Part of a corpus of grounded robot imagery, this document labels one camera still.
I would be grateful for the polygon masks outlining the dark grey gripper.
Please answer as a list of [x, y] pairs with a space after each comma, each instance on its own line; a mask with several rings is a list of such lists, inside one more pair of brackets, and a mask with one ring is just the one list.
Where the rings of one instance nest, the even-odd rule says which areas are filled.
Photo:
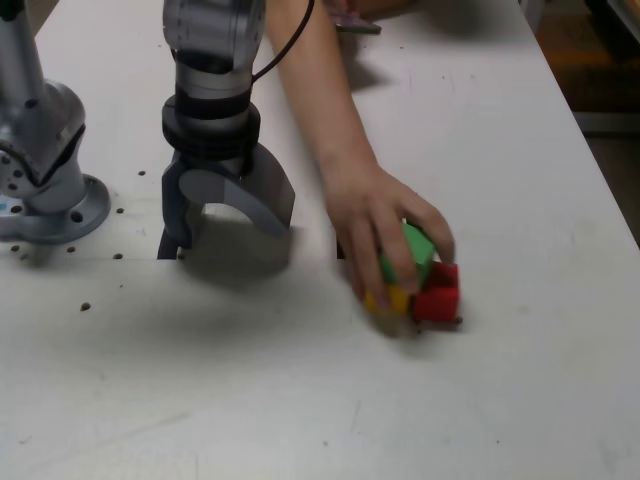
[[278, 160], [261, 144], [250, 158], [200, 158], [175, 151], [162, 175], [163, 248], [192, 247], [189, 201], [227, 205], [256, 228], [280, 237], [290, 228], [295, 192]]

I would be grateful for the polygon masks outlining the person's hand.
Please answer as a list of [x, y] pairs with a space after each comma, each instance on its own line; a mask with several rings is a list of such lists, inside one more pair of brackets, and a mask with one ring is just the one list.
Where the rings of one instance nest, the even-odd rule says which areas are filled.
[[321, 158], [326, 209], [359, 297], [390, 307], [379, 255], [385, 254], [407, 294], [418, 290], [417, 269], [403, 233], [405, 219], [421, 227], [442, 261], [455, 261], [455, 241], [440, 211], [381, 168], [370, 150]]

